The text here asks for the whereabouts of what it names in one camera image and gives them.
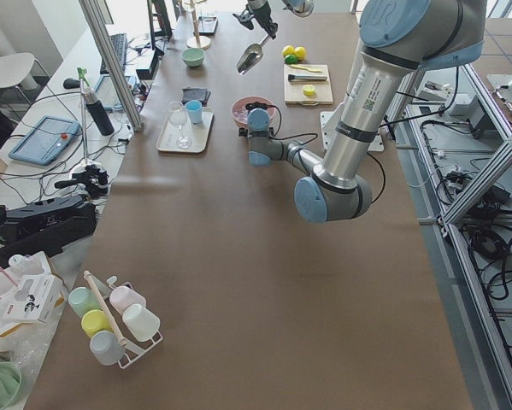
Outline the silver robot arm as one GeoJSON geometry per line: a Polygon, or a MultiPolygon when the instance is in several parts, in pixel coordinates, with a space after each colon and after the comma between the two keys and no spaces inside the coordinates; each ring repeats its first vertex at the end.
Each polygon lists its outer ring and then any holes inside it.
{"type": "Polygon", "coordinates": [[[309,222],[354,219],[372,201],[357,175],[403,78],[415,70],[458,67],[480,57],[486,23],[482,1],[371,1],[362,12],[349,84],[324,157],[273,138],[268,113],[248,115],[249,162],[289,161],[305,175],[294,189],[309,222]]]}
{"type": "MultiPolygon", "coordinates": [[[[298,17],[309,16],[314,4],[309,0],[283,0],[285,10],[289,10],[298,17]]],[[[273,21],[271,7],[268,0],[248,1],[240,13],[233,13],[233,17],[240,25],[248,30],[254,29],[254,21],[272,39],[276,38],[278,24],[273,21]]]]}

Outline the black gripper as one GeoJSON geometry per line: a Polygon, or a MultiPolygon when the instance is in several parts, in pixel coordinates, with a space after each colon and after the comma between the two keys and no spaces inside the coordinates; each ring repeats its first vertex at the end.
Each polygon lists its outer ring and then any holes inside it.
{"type": "MultiPolygon", "coordinates": [[[[253,18],[254,15],[249,10],[243,10],[240,13],[233,13],[233,17],[248,30],[254,29],[253,18]]],[[[262,4],[259,8],[255,9],[255,17],[260,27],[271,37],[276,38],[278,31],[278,24],[273,21],[271,16],[271,8],[268,3],[262,4]]]]}

